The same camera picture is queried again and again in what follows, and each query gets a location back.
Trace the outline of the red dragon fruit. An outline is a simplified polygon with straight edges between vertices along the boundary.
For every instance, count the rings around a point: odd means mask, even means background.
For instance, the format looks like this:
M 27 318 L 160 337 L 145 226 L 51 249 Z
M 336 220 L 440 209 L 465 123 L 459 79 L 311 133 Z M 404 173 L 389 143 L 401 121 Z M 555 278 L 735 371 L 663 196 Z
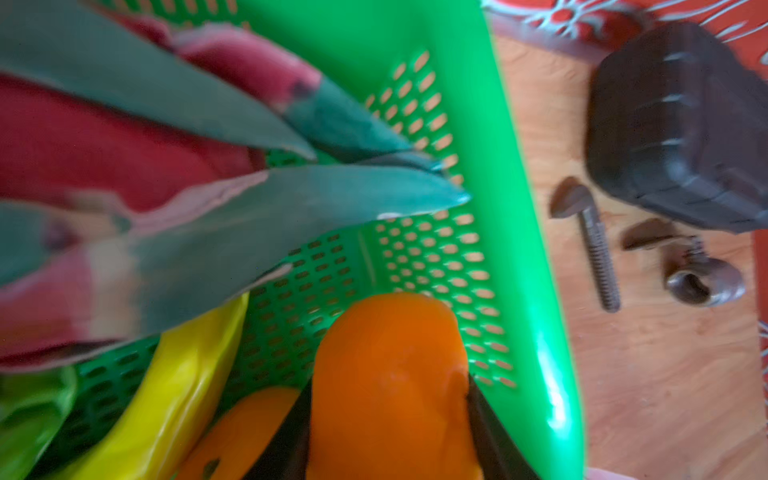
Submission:
M 1 5 L 1 369 L 73 364 L 468 194 L 294 53 L 81 1 Z

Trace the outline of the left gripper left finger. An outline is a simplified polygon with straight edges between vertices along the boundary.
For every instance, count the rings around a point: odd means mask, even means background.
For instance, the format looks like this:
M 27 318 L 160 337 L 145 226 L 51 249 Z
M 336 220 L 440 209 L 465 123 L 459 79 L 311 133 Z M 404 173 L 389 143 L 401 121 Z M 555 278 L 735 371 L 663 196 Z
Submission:
M 280 424 L 245 480 L 305 480 L 309 456 L 312 380 Z

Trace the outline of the orange fruit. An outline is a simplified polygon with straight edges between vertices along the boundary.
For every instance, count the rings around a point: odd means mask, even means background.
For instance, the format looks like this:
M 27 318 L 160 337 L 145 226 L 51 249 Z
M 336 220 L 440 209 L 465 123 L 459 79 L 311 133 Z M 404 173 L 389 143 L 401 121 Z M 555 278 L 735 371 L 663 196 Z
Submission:
M 178 479 L 240 479 L 259 459 L 299 397 L 288 387 L 253 393 L 228 410 L 180 465 Z
M 309 479 L 480 479 L 456 317 L 417 293 L 350 306 L 318 347 Z

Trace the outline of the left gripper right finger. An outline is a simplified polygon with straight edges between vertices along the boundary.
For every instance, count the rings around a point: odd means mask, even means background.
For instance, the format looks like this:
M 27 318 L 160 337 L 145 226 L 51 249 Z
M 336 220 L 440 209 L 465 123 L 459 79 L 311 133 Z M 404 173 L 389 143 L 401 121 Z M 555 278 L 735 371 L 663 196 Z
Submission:
M 472 376 L 467 394 L 473 445 L 485 480 L 539 480 Z

